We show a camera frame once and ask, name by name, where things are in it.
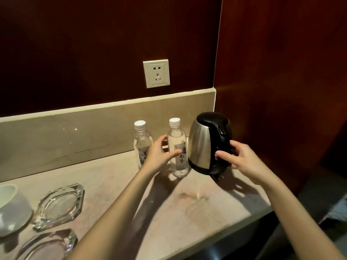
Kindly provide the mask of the person's right forearm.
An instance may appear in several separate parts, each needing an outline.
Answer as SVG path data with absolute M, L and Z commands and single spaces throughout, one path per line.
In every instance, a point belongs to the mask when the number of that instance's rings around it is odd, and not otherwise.
M 263 187 L 299 260 L 347 260 L 279 178 Z

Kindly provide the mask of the white wall power socket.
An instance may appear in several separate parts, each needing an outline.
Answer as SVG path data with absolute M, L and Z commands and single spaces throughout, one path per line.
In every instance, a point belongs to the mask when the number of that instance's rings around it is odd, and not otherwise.
M 143 61 L 143 68 L 144 68 L 145 82 L 146 82 L 147 88 L 170 85 L 170 72 L 169 72 L 168 59 Z

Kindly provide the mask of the clear glass ashtray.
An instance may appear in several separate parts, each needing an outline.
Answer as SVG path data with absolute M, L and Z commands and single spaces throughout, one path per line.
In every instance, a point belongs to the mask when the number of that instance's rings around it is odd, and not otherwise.
M 72 229 L 38 234 L 19 249 L 15 260 L 66 260 L 78 238 Z
M 32 217 L 33 230 L 42 232 L 73 221 L 82 211 L 84 193 L 84 186 L 76 183 L 45 194 Z

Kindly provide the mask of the grey cloth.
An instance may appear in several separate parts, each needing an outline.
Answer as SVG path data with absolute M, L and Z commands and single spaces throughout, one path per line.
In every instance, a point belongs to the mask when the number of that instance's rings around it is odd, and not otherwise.
M 318 225 L 321 229 L 325 229 L 335 222 L 347 223 L 347 193 L 330 207 Z

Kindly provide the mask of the person's right hand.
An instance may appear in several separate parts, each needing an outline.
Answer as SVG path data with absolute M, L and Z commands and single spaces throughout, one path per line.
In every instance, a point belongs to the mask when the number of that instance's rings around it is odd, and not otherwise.
M 230 140 L 230 145 L 236 151 L 235 167 L 232 167 L 232 169 L 239 170 L 254 184 L 263 187 L 275 179 L 275 174 L 264 164 L 249 145 L 235 140 Z

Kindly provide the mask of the steel electric kettle black handle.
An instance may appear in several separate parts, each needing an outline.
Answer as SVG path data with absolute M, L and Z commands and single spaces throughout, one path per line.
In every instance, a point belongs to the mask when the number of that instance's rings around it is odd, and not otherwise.
M 229 162 L 215 159 L 216 151 L 232 154 L 232 127 L 229 119 L 219 112 L 203 112 L 197 115 L 189 132 L 187 157 L 189 167 L 210 176 L 215 182 L 224 173 Z

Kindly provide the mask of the white ceramic bowl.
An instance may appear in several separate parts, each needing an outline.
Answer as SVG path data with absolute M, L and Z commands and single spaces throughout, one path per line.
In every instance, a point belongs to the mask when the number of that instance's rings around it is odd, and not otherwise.
M 32 216 L 28 198 L 14 184 L 0 186 L 0 237 L 22 228 Z

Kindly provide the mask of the person's left hand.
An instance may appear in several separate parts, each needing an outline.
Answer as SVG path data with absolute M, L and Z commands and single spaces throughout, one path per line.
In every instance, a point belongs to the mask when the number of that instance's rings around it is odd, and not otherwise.
M 163 162 L 163 153 L 166 152 L 163 147 L 165 146 L 167 146 L 167 135 L 162 135 L 149 148 L 147 159 L 139 171 L 140 174 L 153 177 L 155 174 L 169 169 L 169 162 Z

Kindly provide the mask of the person's left forearm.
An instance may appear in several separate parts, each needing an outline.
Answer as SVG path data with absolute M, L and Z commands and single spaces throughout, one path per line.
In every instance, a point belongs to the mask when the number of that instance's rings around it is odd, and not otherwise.
M 159 170 L 159 167 L 143 166 L 82 237 L 67 260 L 112 260 L 147 186 Z

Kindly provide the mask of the clear water bottle white cap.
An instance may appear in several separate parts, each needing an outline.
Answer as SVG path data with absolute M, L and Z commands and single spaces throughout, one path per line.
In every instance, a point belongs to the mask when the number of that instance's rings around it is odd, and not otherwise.
M 169 125 L 170 130 L 167 134 L 169 152 L 177 149 L 182 151 L 179 156 L 170 160 L 171 174 L 177 178 L 183 178 L 189 173 L 186 134 L 181 127 L 180 118 L 171 118 Z
M 136 121 L 134 123 L 134 128 L 135 135 L 133 147 L 135 151 L 137 166 L 140 170 L 147 159 L 149 148 L 153 145 L 153 139 L 146 129 L 146 122 L 144 120 Z

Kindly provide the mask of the beige stone backsplash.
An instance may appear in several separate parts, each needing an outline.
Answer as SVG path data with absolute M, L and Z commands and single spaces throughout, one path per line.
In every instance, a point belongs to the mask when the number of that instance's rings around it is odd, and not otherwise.
M 196 116 L 215 108 L 216 89 L 0 118 L 0 182 L 132 151 L 134 123 L 155 141 L 180 118 L 189 134 Z

